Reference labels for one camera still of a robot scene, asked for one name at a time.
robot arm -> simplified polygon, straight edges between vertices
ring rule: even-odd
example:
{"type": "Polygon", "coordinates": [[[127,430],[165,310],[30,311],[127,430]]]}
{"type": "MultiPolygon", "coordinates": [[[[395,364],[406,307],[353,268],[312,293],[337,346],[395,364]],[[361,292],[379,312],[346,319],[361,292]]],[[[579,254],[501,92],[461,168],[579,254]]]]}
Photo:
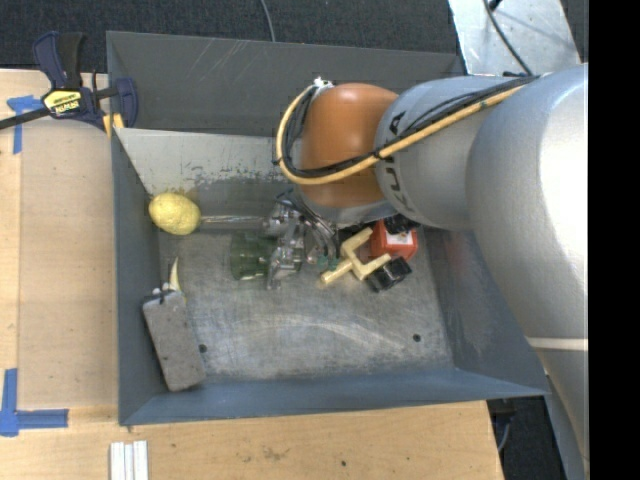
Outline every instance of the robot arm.
{"type": "Polygon", "coordinates": [[[399,214],[473,231],[588,472],[587,82],[583,65],[436,80],[399,96],[345,84],[314,99],[316,84],[285,113],[276,161],[335,229],[399,214]]]}

yellow cable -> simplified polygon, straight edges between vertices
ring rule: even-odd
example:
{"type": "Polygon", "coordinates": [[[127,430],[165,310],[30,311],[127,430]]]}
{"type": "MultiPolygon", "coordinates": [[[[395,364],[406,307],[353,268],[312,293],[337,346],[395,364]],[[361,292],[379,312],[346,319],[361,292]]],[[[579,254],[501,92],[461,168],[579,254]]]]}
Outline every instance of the yellow cable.
{"type": "Polygon", "coordinates": [[[473,115],[476,112],[479,112],[480,110],[484,110],[485,108],[492,107],[494,105],[497,105],[498,103],[501,103],[502,101],[506,100],[509,96],[511,96],[513,93],[520,90],[524,86],[521,85],[519,87],[514,87],[513,89],[509,89],[499,94],[495,94],[493,96],[488,97],[485,100],[482,100],[478,103],[474,103],[473,105],[470,105],[466,108],[459,110],[458,112],[455,112],[447,117],[444,117],[439,121],[427,126],[426,128],[423,128],[422,130],[417,131],[416,133],[413,133],[408,137],[405,137],[404,139],[396,142],[395,144],[382,148],[378,152],[378,155],[380,158],[376,156],[370,156],[368,158],[365,158],[364,160],[361,160],[357,164],[354,164],[350,167],[342,169],[341,171],[334,172],[331,174],[326,174],[324,176],[319,176],[317,178],[304,178],[302,176],[298,176],[292,173],[291,171],[289,171],[289,169],[287,169],[287,166],[285,165],[284,159],[283,159],[282,143],[284,138],[284,131],[287,124],[289,123],[291,114],[293,114],[294,110],[296,109],[296,107],[298,106],[302,98],[304,98],[305,95],[313,87],[314,87],[313,85],[310,85],[309,87],[307,87],[291,102],[291,105],[289,105],[284,115],[282,116],[282,120],[280,121],[280,126],[278,127],[278,133],[276,135],[276,158],[278,158],[278,166],[280,167],[280,169],[282,169],[282,172],[290,181],[297,183],[298,185],[323,185],[325,183],[339,181],[348,176],[352,176],[376,164],[380,159],[391,156],[394,153],[397,153],[398,151],[405,149],[411,146],[412,144],[415,144],[419,140],[422,140],[428,137],[429,135],[433,135],[434,133],[442,130],[443,128],[446,128],[447,126],[451,126],[452,124],[462,119],[465,119],[466,117],[469,117],[470,115],[473,115]]]}

wooden table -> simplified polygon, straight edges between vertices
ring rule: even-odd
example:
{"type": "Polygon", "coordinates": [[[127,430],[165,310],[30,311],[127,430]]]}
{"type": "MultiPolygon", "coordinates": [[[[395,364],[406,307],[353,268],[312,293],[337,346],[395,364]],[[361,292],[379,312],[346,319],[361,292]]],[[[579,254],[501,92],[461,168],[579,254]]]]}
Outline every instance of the wooden table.
{"type": "MultiPolygon", "coordinates": [[[[47,89],[0,70],[0,118],[47,89]]],[[[23,133],[14,155],[0,131],[0,374],[18,367],[18,407],[68,408],[69,426],[0,437],[0,478],[107,478],[110,443],[146,440],[154,480],[504,479],[482,401],[120,427],[108,139],[50,118],[23,133]]]]}

bin floor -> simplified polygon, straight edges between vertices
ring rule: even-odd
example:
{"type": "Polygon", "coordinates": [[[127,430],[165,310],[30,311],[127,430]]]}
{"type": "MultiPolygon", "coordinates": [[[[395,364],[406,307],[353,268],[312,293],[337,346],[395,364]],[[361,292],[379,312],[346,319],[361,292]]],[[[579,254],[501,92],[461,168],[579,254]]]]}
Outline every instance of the bin floor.
{"type": "Polygon", "coordinates": [[[167,276],[179,258],[180,284],[210,381],[454,366],[424,247],[410,262],[413,273],[383,293],[351,273],[323,286],[321,271],[307,264],[280,290],[266,290],[264,278],[233,279],[231,236],[216,231],[160,238],[167,276]]]}

clamp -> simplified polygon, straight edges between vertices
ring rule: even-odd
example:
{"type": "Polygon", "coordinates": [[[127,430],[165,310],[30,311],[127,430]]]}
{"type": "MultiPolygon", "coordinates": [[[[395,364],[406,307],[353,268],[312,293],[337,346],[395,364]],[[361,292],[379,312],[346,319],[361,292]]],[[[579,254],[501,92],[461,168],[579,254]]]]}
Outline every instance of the clamp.
{"type": "Polygon", "coordinates": [[[80,32],[60,34],[52,31],[35,41],[33,56],[40,71],[51,82],[51,90],[40,98],[42,108],[1,120],[0,130],[51,116],[89,123],[108,133],[109,116],[100,108],[100,100],[112,96],[119,98],[122,123],[133,126],[138,115],[138,99],[131,78],[118,78],[113,87],[97,90],[94,73],[93,91],[83,87],[78,54],[84,38],[80,32]]]}

